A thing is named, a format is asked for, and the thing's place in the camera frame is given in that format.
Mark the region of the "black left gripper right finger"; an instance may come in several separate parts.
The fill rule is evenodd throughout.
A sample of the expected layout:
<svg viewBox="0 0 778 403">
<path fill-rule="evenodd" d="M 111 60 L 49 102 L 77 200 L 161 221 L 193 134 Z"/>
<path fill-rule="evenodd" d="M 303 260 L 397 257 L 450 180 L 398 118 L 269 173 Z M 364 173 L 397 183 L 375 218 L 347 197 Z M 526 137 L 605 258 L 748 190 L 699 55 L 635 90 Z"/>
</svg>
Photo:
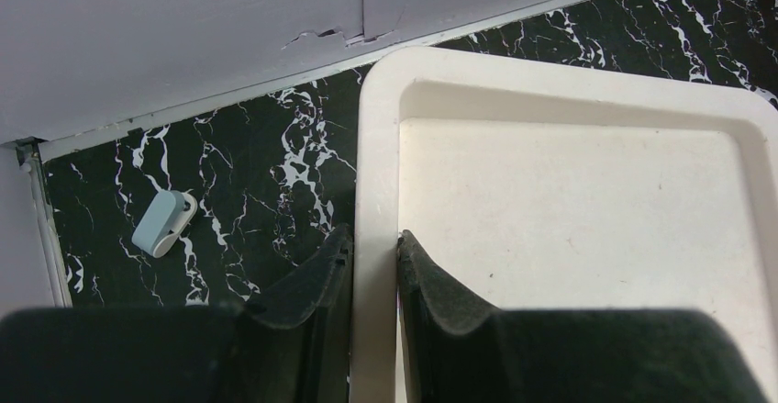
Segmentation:
<svg viewBox="0 0 778 403">
<path fill-rule="evenodd" d="M 763 402 L 734 341 L 690 309 L 501 309 L 397 243 L 411 402 Z"/>
</svg>

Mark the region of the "white drawer organizer box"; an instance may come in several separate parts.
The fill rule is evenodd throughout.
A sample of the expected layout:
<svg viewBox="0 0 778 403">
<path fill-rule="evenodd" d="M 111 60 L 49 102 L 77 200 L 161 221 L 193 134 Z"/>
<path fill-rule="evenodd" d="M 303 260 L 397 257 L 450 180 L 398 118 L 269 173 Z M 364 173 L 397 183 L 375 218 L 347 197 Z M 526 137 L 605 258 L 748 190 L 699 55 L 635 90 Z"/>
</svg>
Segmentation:
<svg viewBox="0 0 778 403">
<path fill-rule="evenodd" d="M 350 400 L 403 402 L 395 247 L 502 308 L 692 308 L 777 399 L 777 112 L 734 87 L 411 47 L 359 101 Z"/>
</svg>

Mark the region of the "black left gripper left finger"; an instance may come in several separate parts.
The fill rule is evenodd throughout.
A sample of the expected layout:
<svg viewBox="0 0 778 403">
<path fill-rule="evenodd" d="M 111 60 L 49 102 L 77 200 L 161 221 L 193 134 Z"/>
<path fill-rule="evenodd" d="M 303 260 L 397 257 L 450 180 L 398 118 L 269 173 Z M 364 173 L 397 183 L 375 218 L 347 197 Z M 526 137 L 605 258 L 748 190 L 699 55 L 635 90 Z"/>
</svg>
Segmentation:
<svg viewBox="0 0 778 403">
<path fill-rule="evenodd" d="M 4 402 L 345 402 L 353 238 L 248 301 L 33 308 L 1 322 Z"/>
</svg>

